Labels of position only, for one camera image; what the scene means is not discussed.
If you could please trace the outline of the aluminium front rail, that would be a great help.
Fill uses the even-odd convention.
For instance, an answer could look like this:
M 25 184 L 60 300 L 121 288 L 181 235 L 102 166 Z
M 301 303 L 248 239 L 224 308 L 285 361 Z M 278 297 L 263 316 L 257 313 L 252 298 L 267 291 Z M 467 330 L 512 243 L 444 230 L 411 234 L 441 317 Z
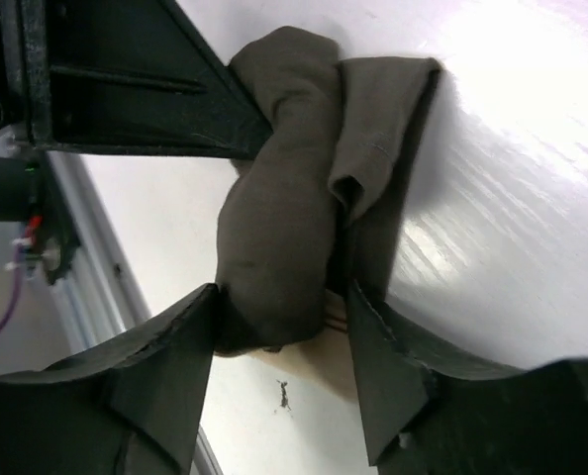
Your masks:
M 218 474 L 199 422 L 214 347 L 215 288 L 204 285 L 154 316 L 147 307 L 81 156 L 49 154 L 79 241 L 54 286 L 72 350 L 100 355 L 131 340 L 144 346 L 122 360 L 105 396 L 137 438 L 119 467 L 149 472 L 145 447 L 181 474 Z

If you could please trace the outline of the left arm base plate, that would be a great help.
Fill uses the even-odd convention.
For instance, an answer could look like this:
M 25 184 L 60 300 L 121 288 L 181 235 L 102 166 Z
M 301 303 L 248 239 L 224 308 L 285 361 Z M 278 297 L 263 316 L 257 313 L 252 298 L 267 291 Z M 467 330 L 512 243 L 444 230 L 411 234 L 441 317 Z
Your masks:
M 81 242 L 49 159 L 42 157 L 36 162 L 36 166 L 35 215 L 41 217 L 41 223 L 35 231 L 36 248 L 46 279 L 49 285 L 53 285 L 70 271 Z

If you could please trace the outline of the dark grey underwear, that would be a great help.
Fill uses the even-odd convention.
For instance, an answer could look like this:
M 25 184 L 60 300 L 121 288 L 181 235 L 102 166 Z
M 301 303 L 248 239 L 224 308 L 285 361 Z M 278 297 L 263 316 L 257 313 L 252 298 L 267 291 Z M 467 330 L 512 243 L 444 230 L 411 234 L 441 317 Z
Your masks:
M 345 59 L 334 40 L 291 26 L 231 66 L 273 133 L 239 167 L 218 218 L 216 353 L 228 357 L 323 329 L 339 233 L 389 187 L 441 71 L 431 57 Z

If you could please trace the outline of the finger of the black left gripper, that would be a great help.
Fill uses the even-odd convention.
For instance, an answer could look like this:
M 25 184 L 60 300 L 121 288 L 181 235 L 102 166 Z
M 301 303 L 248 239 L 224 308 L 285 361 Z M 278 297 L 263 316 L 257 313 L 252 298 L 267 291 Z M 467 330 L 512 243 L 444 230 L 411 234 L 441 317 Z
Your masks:
M 174 1 L 0 1 L 8 110 L 39 149 L 251 159 L 271 128 Z

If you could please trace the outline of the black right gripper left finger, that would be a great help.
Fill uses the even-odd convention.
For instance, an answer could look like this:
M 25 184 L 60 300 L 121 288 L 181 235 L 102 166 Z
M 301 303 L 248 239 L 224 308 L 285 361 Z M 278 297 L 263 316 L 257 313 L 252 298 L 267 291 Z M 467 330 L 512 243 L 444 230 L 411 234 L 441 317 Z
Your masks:
M 41 371 L 0 376 L 0 474 L 187 474 L 214 352 L 206 284 Z

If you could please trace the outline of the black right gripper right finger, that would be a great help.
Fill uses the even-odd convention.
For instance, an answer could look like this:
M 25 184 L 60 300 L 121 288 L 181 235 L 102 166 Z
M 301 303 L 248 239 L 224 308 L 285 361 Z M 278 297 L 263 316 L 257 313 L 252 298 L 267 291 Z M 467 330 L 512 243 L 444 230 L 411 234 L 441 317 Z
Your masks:
M 476 357 L 352 285 L 347 327 L 380 474 L 588 474 L 588 359 L 522 371 Z

